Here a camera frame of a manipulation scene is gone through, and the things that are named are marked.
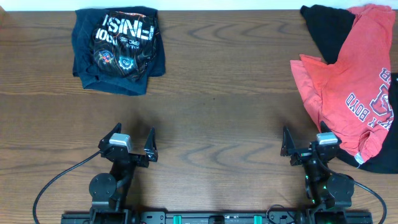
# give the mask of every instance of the coral red cloth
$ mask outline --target coral red cloth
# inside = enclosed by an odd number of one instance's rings
[[[379,153],[394,119],[387,91],[395,12],[373,4],[348,10],[356,19],[335,64],[300,55],[290,65],[318,129],[324,121],[362,164]]]

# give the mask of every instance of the black cloth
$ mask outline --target black cloth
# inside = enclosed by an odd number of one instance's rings
[[[90,47],[93,31],[110,11],[139,13],[157,17],[157,10],[147,7],[122,7],[111,9],[80,9],[76,12],[76,24],[72,31],[72,47],[75,53],[73,76],[80,77],[84,89],[100,90],[129,96],[146,94],[148,77],[158,77],[165,73],[165,54],[160,33],[156,35],[158,44],[153,60],[146,66],[145,73],[138,80],[112,77],[101,70],[93,58]]]
[[[354,24],[355,15],[344,9],[314,5],[302,6],[300,10],[308,31],[327,63],[336,63]]]
[[[398,73],[391,74],[388,99],[394,115],[398,114]],[[398,119],[394,118],[378,155],[359,165],[353,156],[339,149],[337,158],[359,169],[380,173],[398,174]]]

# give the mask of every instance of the black wire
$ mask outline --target black wire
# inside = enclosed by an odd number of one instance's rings
[[[269,208],[268,208],[268,210],[267,210],[267,212],[266,212],[266,218],[268,218],[268,219],[269,219],[269,215],[268,215],[268,213],[269,213],[269,210],[271,210],[272,208],[274,208],[274,207],[276,207],[276,206],[279,206],[279,207],[285,208],[285,207],[283,207],[282,205],[279,205],[279,204],[272,205],[271,207],[269,207]],[[286,211],[286,212],[287,212],[287,214],[288,214],[290,217],[292,217],[292,218],[293,218],[293,221],[295,221],[295,222],[296,222],[296,219],[294,218],[294,216],[293,216],[292,214],[290,214],[290,212],[289,212],[289,211]]]
[[[386,217],[387,217],[387,205],[386,205],[386,203],[384,202],[383,198],[380,197],[380,195],[378,195],[376,192],[374,192],[374,191],[373,191],[372,189],[370,189],[369,187],[367,187],[367,186],[365,186],[365,185],[363,185],[363,184],[361,184],[361,183],[359,183],[359,182],[357,182],[357,181],[355,181],[355,180],[349,178],[347,175],[339,174],[339,173],[337,173],[337,172],[335,172],[335,171],[333,171],[333,170],[327,168],[327,167],[323,164],[323,162],[320,160],[320,158],[318,157],[318,154],[317,154],[317,153],[315,153],[315,156],[316,156],[316,158],[318,159],[318,162],[320,163],[322,169],[324,169],[324,170],[326,170],[326,171],[328,171],[328,172],[330,172],[330,173],[332,173],[332,174],[334,174],[334,175],[338,175],[338,176],[340,176],[340,177],[347,178],[349,181],[352,181],[352,182],[353,182],[355,185],[357,185],[358,187],[361,187],[362,189],[366,190],[366,191],[369,192],[370,194],[373,194],[377,199],[379,199],[379,201],[381,202],[381,205],[383,206],[383,215],[382,215],[382,217],[381,217],[381,219],[380,219],[379,224],[383,224],[383,223],[384,223],[384,221],[386,220]]]
[[[39,220],[37,219],[37,214],[36,214],[36,208],[37,208],[37,203],[39,202],[40,197],[42,196],[42,194],[44,193],[44,191],[52,184],[54,183],[54,181],[56,181],[58,178],[62,177],[63,175],[65,175],[67,172],[80,167],[81,165],[85,164],[86,162],[90,161],[92,158],[96,157],[100,152],[96,152],[94,153],[92,156],[90,156],[89,158],[85,159],[84,161],[79,162],[78,164],[74,165],[73,167],[63,171],[62,173],[58,174],[56,177],[54,177],[52,180],[50,180],[50,182],[48,184],[46,184],[43,189],[40,191],[40,193],[37,195],[35,202],[33,203],[33,209],[32,209],[32,213],[33,213],[33,219],[35,220],[36,224],[40,224]]]

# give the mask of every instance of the wooden tabletop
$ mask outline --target wooden tabletop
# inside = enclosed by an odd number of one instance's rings
[[[33,223],[32,204],[55,175],[96,152],[120,122],[144,153],[157,129],[158,163],[136,170],[128,201],[181,210],[267,210],[309,205],[302,167],[280,157],[282,127],[301,146],[317,129],[289,60],[320,56],[299,11],[163,11],[167,73],[145,96],[83,90],[72,76],[74,12],[11,12],[0,29],[0,223]],[[392,71],[398,71],[394,28]],[[111,163],[96,157],[51,185],[41,223],[88,211],[88,184]],[[398,175],[371,174],[333,159],[330,167],[379,193],[386,223],[398,223]],[[377,223],[379,201],[355,188],[353,208]]]

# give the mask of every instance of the white background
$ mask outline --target white background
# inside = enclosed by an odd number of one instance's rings
[[[147,6],[158,10],[264,10],[300,9],[321,4],[346,9],[367,3],[383,4],[398,9],[398,0],[0,0],[6,11],[71,11],[84,8]]]

